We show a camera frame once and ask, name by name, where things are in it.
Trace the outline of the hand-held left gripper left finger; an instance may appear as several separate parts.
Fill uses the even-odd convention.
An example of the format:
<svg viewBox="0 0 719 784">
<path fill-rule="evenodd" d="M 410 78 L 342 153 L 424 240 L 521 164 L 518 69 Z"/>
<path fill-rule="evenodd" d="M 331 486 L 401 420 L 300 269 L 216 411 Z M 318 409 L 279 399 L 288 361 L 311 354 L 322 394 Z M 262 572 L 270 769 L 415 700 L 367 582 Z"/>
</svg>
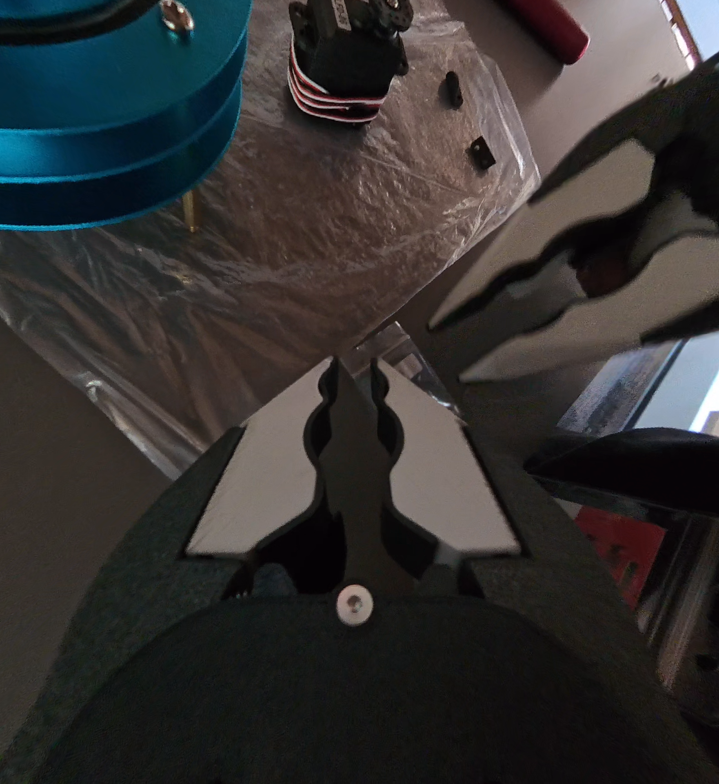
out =
<svg viewBox="0 0 719 784">
<path fill-rule="evenodd" d="M 325 358 L 243 422 L 186 555 L 246 559 L 316 512 L 337 380 L 337 359 Z"/>
</svg>

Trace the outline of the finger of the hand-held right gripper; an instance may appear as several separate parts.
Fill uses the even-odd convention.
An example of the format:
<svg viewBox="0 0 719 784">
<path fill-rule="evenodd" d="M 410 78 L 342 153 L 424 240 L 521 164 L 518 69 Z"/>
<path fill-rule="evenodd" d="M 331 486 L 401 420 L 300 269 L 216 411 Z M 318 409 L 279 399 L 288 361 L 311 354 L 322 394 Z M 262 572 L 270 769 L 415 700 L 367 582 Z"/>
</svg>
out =
<svg viewBox="0 0 719 784">
<path fill-rule="evenodd" d="M 637 140 L 626 140 L 548 194 L 522 205 L 455 284 L 428 321 L 441 328 L 490 294 L 491 285 L 513 269 L 538 260 L 567 230 L 617 216 L 650 188 L 655 156 Z"/>
<path fill-rule="evenodd" d="M 719 299 L 719 235 L 689 234 L 665 245 L 623 288 L 585 299 L 550 325 L 517 336 L 465 370 L 485 383 L 588 364 L 641 346 L 641 340 Z"/>
</svg>

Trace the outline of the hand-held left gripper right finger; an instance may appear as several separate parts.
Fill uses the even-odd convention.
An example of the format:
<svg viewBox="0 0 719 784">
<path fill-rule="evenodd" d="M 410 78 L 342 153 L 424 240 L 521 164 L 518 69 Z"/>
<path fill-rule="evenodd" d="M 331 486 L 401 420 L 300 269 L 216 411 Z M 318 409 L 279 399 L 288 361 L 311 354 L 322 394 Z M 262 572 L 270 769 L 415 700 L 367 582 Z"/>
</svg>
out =
<svg viewBox="0 0 719 784">
<path fill-rule="evenodd" d="M 421 579 L 435 565 L 521 556 L 462 419 L 383 359 L 371 362 L 371 397 L 389 459 L 381 535 L 394 562 Z"/>
</svg>

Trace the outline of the small clear zip bag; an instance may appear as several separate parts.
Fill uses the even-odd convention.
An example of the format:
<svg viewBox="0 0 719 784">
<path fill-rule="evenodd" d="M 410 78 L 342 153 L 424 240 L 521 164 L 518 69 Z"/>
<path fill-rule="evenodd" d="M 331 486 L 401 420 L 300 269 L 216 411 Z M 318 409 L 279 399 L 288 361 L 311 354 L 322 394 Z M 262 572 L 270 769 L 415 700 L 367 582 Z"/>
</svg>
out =
<svg viewBox="0 0 719 784">
<path fill-rule="evenodd" d="M 434 368 L 413 338 L 398 323 L 375 332 L 341 357 L 348 374 L 378 422 L 380 410 L 389 410 L 407 426 L 413 421 L 464 429 L 464 417 Z"/>
</svg>

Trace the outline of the black servo motor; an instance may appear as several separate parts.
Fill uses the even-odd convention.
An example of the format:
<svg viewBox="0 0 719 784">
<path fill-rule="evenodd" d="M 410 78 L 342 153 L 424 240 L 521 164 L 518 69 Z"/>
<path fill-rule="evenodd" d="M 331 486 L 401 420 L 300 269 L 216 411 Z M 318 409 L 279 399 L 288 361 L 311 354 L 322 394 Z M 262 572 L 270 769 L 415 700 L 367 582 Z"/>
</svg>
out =
<svg viewBox="0 0 719 784">
<path fill-rule="evenodd" d="M 290 2 L 287 85 L 297 109 L 360 127 L 378 116 L 393 81 L 409 70 L 402 34 L 409 1 Z"/>
</svg>

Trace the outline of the blue toy robot arm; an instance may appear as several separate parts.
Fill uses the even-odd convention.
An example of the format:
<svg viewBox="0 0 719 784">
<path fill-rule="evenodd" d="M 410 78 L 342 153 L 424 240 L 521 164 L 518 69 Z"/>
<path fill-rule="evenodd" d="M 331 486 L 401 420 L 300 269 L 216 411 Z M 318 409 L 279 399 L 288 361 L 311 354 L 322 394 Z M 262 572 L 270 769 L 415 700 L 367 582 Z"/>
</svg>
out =
<svg viewBox="0 0 719 784">
<path fill-rule="evenodd" d="M 0 230 L 192 191 L 240 118 L 250 1 L 0 1 Z"/>
</svg>

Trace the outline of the grey desk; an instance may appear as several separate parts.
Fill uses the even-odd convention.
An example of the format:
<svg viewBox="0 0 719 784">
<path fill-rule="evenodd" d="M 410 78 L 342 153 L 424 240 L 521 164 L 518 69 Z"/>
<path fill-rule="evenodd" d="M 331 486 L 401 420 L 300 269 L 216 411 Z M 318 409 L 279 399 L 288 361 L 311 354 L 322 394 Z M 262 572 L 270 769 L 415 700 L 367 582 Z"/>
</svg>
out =
<svg viewBox="0 0 719 784">
<path fill-rule="evenodd" d="M 399 592 L 344 548 L 322 586 L 334 554 L 186 555 L 240 428 L 143 512 L 153 466 L 95 450 L 89 426 L 125 439 L 39 359 L 0 343 L 0 782 L 719 782 L 478 387 L 468 436 L 523 554 Z"/>
</svg>

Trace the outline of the red metal tube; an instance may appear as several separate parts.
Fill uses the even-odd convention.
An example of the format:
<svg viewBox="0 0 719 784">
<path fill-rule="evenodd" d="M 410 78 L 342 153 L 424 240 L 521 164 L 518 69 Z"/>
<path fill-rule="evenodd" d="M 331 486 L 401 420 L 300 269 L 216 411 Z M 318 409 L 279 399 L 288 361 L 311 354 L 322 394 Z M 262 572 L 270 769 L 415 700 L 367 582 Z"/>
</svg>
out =
<svg viewBox="0 0 719 784">
<path fill-rule="evenodd" d="M 499 1 L 560 64 L 576 64 L 586 53 L 590 36 L 556 1 Z"/>
</svg>

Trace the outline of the large clear plastic bag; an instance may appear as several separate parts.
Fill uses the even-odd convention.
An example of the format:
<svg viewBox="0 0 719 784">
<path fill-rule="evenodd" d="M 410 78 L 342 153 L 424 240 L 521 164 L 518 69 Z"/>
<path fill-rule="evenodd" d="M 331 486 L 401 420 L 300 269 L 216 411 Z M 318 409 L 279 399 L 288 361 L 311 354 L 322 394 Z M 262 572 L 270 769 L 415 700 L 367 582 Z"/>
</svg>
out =
<svg viewBox="0 0 719 784">
<path fill-rule="evenodd" d="M 237 132 L 199 188 L 196 234 L 174 206 L 0 231 L 0 318 L 165 476 L 358 343 L 538 185 L 497 64 L 442 2 L 414 13 L 410 71 L 359 130 L 294 108 L 284 4 L 255 3 Z M 459 111 L 439 100 L 448 71 Z M 478 136 L 497 160 L 483 173 Z"/>
</svg>

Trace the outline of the clear packaged tool box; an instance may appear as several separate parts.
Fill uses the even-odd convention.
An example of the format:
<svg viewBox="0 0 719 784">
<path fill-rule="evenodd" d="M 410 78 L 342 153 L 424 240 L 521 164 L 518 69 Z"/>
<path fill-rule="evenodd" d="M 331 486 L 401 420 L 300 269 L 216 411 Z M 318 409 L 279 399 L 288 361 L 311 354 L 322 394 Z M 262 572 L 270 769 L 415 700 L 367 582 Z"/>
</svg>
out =
<svg viewBox="0 0 719 784">
<path fill-rule="evenodd" d="M 719 517 L 584 487 L 559 493 L 663 529 L 636 609 L 638 625 L 682 712 L 719 728 Z"/>
</svg>

